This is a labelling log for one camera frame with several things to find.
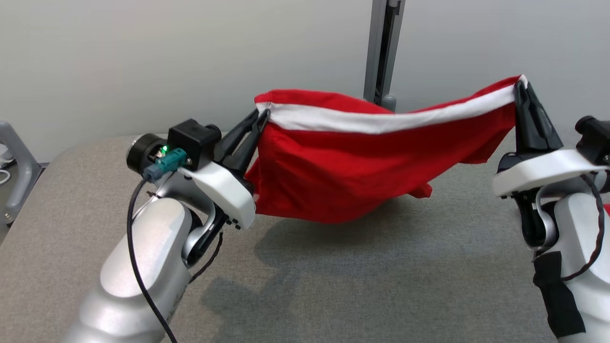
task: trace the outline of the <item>red fabric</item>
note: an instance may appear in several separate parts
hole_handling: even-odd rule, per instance
[[[469,98],[429,109],[463,103],[517,80],[506,79]],[[388,113],[349,96],[303,90],[274,90],[256,97],[256,103],[266,102],[325,107],[354,115]],[[345,222],[389,198],[407,193],[429,197],[432,188],[427,182],[453,165],[487,161],[514,127],[514,117],[510,103],[474,118],[375,135],[287,130],[269,122],[258,145],[258,160],[246,178],[259,194],[257,213]]]

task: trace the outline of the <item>black cable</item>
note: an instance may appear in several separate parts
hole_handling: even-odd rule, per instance
[[[561,281],[563,281],[563,282],[570,281],[570,280],[574,279],[575,277],[583,274],[587,270],[589,270],[589,268],[591,268],[593,263],[595,263],[597,258],[600,256],[600,253],[601,253],[601,243],[603,242],[604,231],[606,229],[606,224],[604,222],[604,219],[606,217],[606,210],[604,210],[604,203],[601,200],[600,192],[597,190],[597,187],[595,186],[593,181],[591,181],[591,179],[589,179],[586,175],[582,175],[581,178],[591,188],[591,192],[593,193],[593,196],[595,197],[595,201],[596,201],[596,204],[597,204],[597,211],[600,214],[599,219],[598,219],[598,224],[600,226],[600,230],[597,233],[597,238],[595,240],[595,249],[591,253],[591,257],[589,258],[589,262],[585,263],[585,265],[582,268],[580,268],[580,270],[577,271],[576,273],[568,275],[568,276],[566,276],[564,278],[561,278]]]
[[[132,225],[134,224],[133,214],[135,200],[138,198],[138,194],[140,193],[140,191],[142,191],[142,187],[144,187],[145,184],[146,180],[143,179],[142,181],[140,181],[140,183],[138,183],[138,186],[135,187],[134,193],[131,195],[131,200],[129,200],[129,207],[127,209],[127,248],[129,249],[129,260],[131,261],[131,267],[134,269],[135,280],[138,282],[138,286],[140,286],[140,290],[142,291],[142,295],[144,295],[148,306],[150,306],[155,316],[157,316],[157,319],[161,323],[161,326],[163,326],[163,329],[165,329],[167,336],[170,338],[171,343],[178,343],[176,337],[174,336],[174,333],[171,332],[169,324],[167,324],[167,321],[165,320],[165,318],[163,318],[163,315],[161,314],[161,312],[159,312],[159,309],[154,304],[153,298],[151,298],[150,294],[148,294],[146,286],[144,286],[144,282],[142,281],[142,276],[140,275],[138,264],[135,261],[134,236],[132,232]]]
[[[191,282],[193,282],[195,279],[197,279],[201,274],[203,274],[203,272],[206,271],[206,269],[212,264],[212,262],[214,262],[214,259],[216,258],[216,256],[218,255],[218,252],[220,251],[220,246],[223,244],[223,233],[219,233],[218,234],[218,243],[216,244],[216,249],[214,249],[214,252],[212,253],[212,256],[210,257],[210,259],[206,262],[206,264],[203,265],[203,267],[201,267],[201,269],[199,269],[198,272],[196,272],[192,277],[191,280],[188,282],[189,284]]]

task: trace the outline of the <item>red cloth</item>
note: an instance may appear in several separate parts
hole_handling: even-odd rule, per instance
[[[524,76],[508,78],[408,114],[336,93],[257,96],[259,110],[271,111],[246,174],[257,213],[338,223],[403,194],[429,197],[428,181],[457,163],[484,163],[514,127],[520,78],[527,84]]]

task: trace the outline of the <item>gray fabric tabletop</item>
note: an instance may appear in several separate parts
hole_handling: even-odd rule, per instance
[[[226,229],[171,322],[178,341],[554,342],[516,205],[490,188],[513,136],[488,164],[435,179],[429,199],[342,225],[258,216]],[[125,232],[131,139],[70,149],[42,174],[0,247],[0,341],[58,342],[76,318]]]

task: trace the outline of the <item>gray vertical post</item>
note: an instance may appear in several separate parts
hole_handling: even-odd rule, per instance
[[[6,121],[0,121],[0,140],[13,154],[19,168],[17,181],[2,213],[4,223],[12,223],[38,179],[41,168],[13,127]]]
[[[368,33],[367,70],[364,76],[364,99],[371,103],[375,101],[386,4],[387,0],[373,0],[371,11],[371,27]]]
[[[405,0],[373,0],[368,36],[364,98],[392,111],[396,107],[396,98],[389,92],[404,3]]]

